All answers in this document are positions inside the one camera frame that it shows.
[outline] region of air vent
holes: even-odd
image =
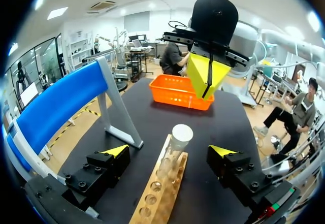
[[[96,11],[100,11],[103,9],[107,9],[110,8],[112,6],[115,5],[115,2],[110,2],[110,1],[104,1],[104,2],[98,2],[95,5],[93,5],[92,7],[90,7],[91,10],[96,10]]]
[[[97,14],[100,14],[100,12],[96,12],[96,11],[93,11],[93,12],[86,12],[87,15],[97,15]]]

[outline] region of yellow black tape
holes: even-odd
[[[89,110],[89,109],[87,109],[87,108],[85,108],[85,111],[87,111],[87,112],[89,112],[89,113],[91,113],[91,114],[94,114],[94,115],[96,115],[96,116],[101,116],[100,113],[95,112],[95,111],[91,111],[91,110]]]
[[[94,103],[95,101],[97,100],[97,98],[96,99],[94,99],[93,101],[91,101],[91,102],[89,102],[86,106],[85,106],[85,108],[84,109],[82,109],[76,116],[75,116],[75,118],[73,118],[73,120],[76,120],[84,111],[86,111],[86,110],[88,110],[87,108],[92,104],[92,103]],[[70,127],[72,125],[72,123],[70,122],[64,129],[63,129],[63,131],[59,134],[59,136],[57,136],[56,137],[56,139],[54,140],[54,142],[51,144],[51,146],[49,147],[49,149],[51,149],[54,145],[55,145],[55,143],[56,143],[56,141],[65,133],[65,131],[67,131],[67,129]]]

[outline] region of black table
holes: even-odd
[[[114,189],[108,189],[95,210],[105,223],[128,223],[167,134],[174,125],[190,126],[194,137],[188,144],[188,161],[181,188],[169,223],[243,223],[250,209],[243,207],[233,192],[223,189],[206,163],[209,144],[251,154],[252,162],[261,169],[254,135],[239,99],[224,91],[215,93],[215,102],[208,111],[155,103],[149,89],[149,79],[139,82],[123,94],[125,106],[135,124],[144,146],[130,147],[131,163]],[[109,109],[114,126],[124,129],[119,114]],[[73,173],[95,150],[107,150],[124,143],[104,132],[99,118],[81,138],[59,175]]]

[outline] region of computer monitor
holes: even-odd
[[[147,40],[147,35],[138,35],[138,40],[146,41]]]
[[[138,47],[141,47],[142,44],[139,40],[133,40],[132,43],[134,44],[134,47],[138,48]]]
[[[37,91],[35,83],[32,83],[30,86],[28,86],[20,95],[24,106],[27,106],[28,103],[31,102],[31,100],[34,99],[34,97],[38,94],[39,92]]]
[[[137,35],[129,36],[128,38],[130,39],[130,41],[138,40],[138,36]]]

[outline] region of test tube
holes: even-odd
[[[173,168],[179,156],[192,138],[193,131],[189,126],[178,124],[173,127],[169,145],[157,171],[157,177],[160,180],[167,177],[169,171]]]

